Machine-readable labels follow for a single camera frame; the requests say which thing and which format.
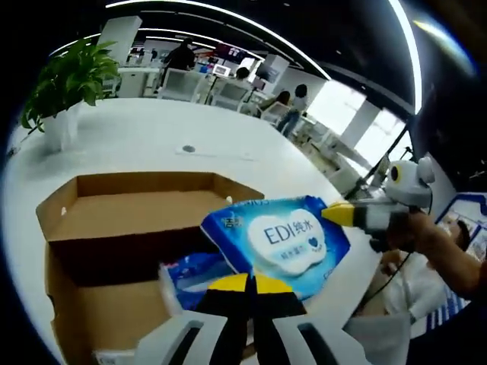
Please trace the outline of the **person's right hand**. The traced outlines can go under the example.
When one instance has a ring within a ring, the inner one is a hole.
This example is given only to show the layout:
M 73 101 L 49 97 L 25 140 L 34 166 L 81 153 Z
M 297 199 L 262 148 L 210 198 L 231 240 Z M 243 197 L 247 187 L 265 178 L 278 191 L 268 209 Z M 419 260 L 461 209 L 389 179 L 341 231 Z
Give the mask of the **person's right hand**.
M 420 253 L 427 253 L 430 249 L 450 242 L 450 236 L 422 211 L 392 217 L 386 238 L 391 249 Z

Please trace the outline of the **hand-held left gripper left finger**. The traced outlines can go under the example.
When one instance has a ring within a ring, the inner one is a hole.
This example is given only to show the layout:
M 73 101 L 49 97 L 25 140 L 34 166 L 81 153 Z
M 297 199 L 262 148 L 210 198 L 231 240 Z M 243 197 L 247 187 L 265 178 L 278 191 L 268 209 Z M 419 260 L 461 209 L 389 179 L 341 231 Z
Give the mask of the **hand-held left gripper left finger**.
M 142 338 L 135 364 L 239 364 L 247 343 L 247 274 L 209 285 L 195 310 L 184 310 Z

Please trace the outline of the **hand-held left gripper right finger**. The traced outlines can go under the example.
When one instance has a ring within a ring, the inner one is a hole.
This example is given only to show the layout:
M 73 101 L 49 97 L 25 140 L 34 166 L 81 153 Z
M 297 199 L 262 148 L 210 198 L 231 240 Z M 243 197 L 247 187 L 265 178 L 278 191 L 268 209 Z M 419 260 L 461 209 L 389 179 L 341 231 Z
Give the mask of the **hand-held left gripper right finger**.
M 366 364 L 364 348 L 309 315 L 290 286 L 253 277 L 253 337 L 260 364 Z

